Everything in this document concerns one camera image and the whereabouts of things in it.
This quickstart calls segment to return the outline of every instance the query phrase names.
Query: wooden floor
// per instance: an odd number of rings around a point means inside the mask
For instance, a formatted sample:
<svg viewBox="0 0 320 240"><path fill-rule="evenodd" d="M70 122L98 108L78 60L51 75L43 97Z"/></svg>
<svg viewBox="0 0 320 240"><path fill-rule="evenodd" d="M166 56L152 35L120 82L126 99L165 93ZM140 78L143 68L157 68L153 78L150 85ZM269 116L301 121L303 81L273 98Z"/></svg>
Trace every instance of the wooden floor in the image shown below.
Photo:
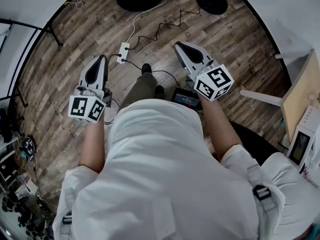
<svg viewBox="0 0 320 240"><path fill-rule="evenodd" d="M19 88L29 107L23 108L21 102L15 100L17 116L25 118L20 129L26 136L32 136L37 145L36 174L42 197L55 205L66 170L77 166L84 138L85 124L67 116L69 95L78 83L80 72L94 56L109 57L118 53L121 43L133 31L132 21L137 15L121 9L116 0L81 1L83 9L77 10L70 4L53 21L64 47L58 48L52 35L45 34L28 59ZM239 95L239 90L282 97L287 91L285 74L279 61L274 59L275 51L267 35L248 7L241 0L227 1L228 10L223 15L211 15L203 10L198 15L183 13L180 27L163 25L158 41L142 40L130 51L128 60L138 66L149 63L153 70L166 70L186 87L186 72L178 62L173 45L177 41L199 44L225 64L235 80L231 90L219 98L229 119L275 145L285 134L281 110L247 100ZM179 10L197 12L199 7L196 0L167 0L165 5L136 19L136 34L129 41L131 45L136 44L138 35L153 37L165 19L178 24ZM121 103L141 72L128 63L115 61L113 57L109 64L108 87ZM154 76L170 99L176 87L173 78L163 72ZM113 102L112 108L106 110L105 121L112 120L117 109ZM108 131L105 127L105 139Z"/></svg>

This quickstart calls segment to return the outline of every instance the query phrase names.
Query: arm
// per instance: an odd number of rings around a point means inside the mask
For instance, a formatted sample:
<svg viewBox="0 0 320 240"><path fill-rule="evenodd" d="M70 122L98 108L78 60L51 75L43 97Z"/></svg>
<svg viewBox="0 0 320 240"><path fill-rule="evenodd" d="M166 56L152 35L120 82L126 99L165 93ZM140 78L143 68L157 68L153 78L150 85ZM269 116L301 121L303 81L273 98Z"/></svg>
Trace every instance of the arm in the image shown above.
<svg viewBox="0 0 320 240"><path fill-rule="evenodd" d="M86 166L100 173L105 165L105 129L104 112L98 123L89 123L86 127L79 166Z"/></svg>
<svg viewBox="0 0 320 240"><path fill-rule="evenodd" d="M241 140L234 128L231 126L225 113L217 100L209 101L201 94L199 98L202 103L203 113L212 145L221 162L225 153L234 145L240 144Z"/></svg>

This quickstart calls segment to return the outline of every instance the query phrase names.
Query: shirt sleeve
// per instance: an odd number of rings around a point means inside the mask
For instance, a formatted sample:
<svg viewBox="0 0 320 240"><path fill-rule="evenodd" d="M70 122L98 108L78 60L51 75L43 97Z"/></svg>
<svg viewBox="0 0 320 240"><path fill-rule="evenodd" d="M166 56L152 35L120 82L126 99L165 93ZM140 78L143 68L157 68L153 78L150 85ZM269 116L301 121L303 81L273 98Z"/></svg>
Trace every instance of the shirt sleeve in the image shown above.
<svg viewBox="0 0 320 240"><path fill-rule="evenodd" d="M56 212L56 217L54 219L52 228L54 235L57 236L56 239L59 239L58 235L60 233L60 226L63 220L63 217L69 212L67 200L66 200L66 191L70 192L73 197L73 201L76 200L79 192L94 182L99 174L90 168L82 165L75 169L68 170L65 173L64 181L62 183L61 194L59 199L59 204Z"/></svg>
<svg viewBox="0 0 320 240"><path fill-rule="evenodd" d="M249 181L248 168L257 165L248 151L241 145L232 146L223 156L221 165Z"/></svg>

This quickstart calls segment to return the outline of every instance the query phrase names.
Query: power strip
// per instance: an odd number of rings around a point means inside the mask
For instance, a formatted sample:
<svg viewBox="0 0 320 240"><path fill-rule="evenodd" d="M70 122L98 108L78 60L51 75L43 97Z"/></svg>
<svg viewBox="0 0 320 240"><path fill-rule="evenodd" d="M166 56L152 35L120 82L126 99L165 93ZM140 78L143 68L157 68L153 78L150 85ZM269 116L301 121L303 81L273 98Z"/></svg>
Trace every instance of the power strip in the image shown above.
<svg viewBox="0 0 320 240"><path fill-rule="evenodd" d="M121 47L120 47L120 50L119 50L119 54L118 54L118 58L116 59L116 62L118 62L120 64L126 63L124 60L127 59L129 48L130 48L130 43L123 42L121 44Z"/></svg>

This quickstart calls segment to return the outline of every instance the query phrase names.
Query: shoe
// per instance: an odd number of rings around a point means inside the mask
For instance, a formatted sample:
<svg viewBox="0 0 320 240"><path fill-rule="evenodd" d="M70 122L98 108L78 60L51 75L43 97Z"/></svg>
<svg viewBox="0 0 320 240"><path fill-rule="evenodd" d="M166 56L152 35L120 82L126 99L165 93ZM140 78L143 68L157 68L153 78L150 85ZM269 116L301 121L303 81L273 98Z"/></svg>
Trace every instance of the shoe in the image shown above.
<svg viewBox="0 0 320 240"><path fill-rule="evenodd" d="M154 96L159 96L164 94L165 94L165 89L161 85L158 85L154 90Z"/></svg>
<svg viewBox="0 0 320 240"><path fill-rule="evenodd" d="M144 73L152 73L151 66L148 63L143 64L142 69L141 69L141 73L142 73L142 75Z"/></svg>

